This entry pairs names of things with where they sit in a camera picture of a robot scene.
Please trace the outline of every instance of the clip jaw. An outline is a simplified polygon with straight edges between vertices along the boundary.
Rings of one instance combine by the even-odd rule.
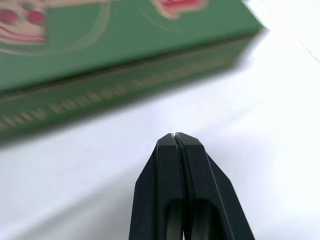
[[[129,240],[254,240],[235,190],[204,146],[167,134],[135,185]]]

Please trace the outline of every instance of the box lid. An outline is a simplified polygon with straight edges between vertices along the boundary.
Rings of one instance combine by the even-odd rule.
[[[239,0],[0,2],[0,94],[260,28]]]

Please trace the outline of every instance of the cardboard box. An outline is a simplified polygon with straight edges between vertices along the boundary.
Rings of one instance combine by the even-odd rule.
[[[225,68],[260,29],[239,0],[0,2],[0,138]]]

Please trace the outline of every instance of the white table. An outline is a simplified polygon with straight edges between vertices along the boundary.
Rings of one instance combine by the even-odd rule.
[[[231,179],[257,240],[319,240],[320,65],[250,5],[271,31],[237,69],[0,147],[0,240],[128,239],[135,181],[174,132]]]

